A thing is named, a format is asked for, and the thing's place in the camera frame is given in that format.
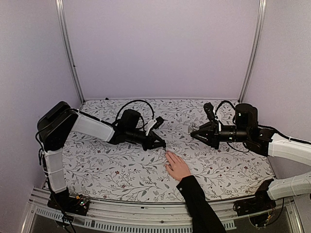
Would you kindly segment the black sleeved forearm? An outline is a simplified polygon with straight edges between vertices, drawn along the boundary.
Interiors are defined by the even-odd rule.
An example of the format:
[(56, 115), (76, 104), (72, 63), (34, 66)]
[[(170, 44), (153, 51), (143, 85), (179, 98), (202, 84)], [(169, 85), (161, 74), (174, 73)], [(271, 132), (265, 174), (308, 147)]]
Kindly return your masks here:
[(194, 176), (184, 177), (176, 187), (183, 196), (192, 218), (194, 233), (225, 233), (226, 230), (214, 210), (207, 203), (205, 193)]

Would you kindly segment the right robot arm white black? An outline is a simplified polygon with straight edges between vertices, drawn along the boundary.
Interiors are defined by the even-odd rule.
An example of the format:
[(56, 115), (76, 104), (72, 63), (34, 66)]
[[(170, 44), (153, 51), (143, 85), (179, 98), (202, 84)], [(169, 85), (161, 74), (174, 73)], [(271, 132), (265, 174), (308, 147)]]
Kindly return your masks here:
[[(309, 141), (286, 136), (270, 126), (259, 125), (258, 110), (250, 104), (239, 103), (233, 109), (234, 123), (224, 125), (216, 116), (218, 110), (210, 102), (204, 104), (204, 111), (209, 121), (192, 129), (190, 136), (214, 149), (218, 149), (221, 142), (239, 142), (258, 155), (285, 158), (310, 166)], [(304, 195), (310, 191), (309, 172), (281, 180), (266, 180), (255, 192), (251, 207), (256, 212), (261, 212), (271, 200)]]

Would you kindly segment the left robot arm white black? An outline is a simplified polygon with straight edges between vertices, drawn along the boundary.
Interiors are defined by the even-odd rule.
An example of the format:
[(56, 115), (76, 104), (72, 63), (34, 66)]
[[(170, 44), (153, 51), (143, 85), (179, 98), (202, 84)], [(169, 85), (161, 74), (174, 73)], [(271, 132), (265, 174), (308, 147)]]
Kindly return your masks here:
[(62, 211), (72, 207), (71, 198), (64, 194), (68, 187), (63, 167), (63, 149), (71, 137), (86, 136), (110, 145), (139, 144), (144, 151), (166, 147), (165, 140), (154, 132), (163, 124), (163, 118), (156, 117), (151, 107), (151, 119), (145, 122), (142, 114), (128, 105), (122, 106), (110, 123), (61, 101), (38, 121), (35, 139), (40, 146), (39, 164), (55, 194), (52, 200)]

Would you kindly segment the person's bare hand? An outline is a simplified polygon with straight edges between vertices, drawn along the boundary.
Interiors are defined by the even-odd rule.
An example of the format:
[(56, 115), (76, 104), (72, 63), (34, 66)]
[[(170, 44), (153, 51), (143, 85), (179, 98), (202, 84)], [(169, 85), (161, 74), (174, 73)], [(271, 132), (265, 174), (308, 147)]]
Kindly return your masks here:
[(171, 151), (165, 153), (168, 163), (165, 165), (167, 172), (177, 181), (191, 175), (188, 165), (179, 156)]

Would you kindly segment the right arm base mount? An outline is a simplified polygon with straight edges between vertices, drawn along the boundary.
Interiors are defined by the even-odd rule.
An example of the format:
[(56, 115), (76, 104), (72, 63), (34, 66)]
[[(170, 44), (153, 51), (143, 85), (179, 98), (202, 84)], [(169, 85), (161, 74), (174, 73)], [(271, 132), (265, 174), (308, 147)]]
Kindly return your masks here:
[(250, 199), (234, 202), (233, 210), (238, 216), (253, 214), (276, 207), (276, 202), (268, 196), (268, 187), (274, 179), (265, 180), (256, 190), (255, 196)]

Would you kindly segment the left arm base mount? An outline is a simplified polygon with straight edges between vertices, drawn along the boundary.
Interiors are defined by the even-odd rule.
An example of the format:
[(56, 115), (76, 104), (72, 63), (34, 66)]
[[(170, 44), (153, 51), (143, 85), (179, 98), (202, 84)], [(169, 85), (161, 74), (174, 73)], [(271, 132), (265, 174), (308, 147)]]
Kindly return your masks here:
[(86, 216), (89, 209), (89, 201), (90, 198), (82, 194), (74, 197), (70, 196), (69, 190), (66, 189), (60, 193), (52, 191), (47, 206), (66, 213)]

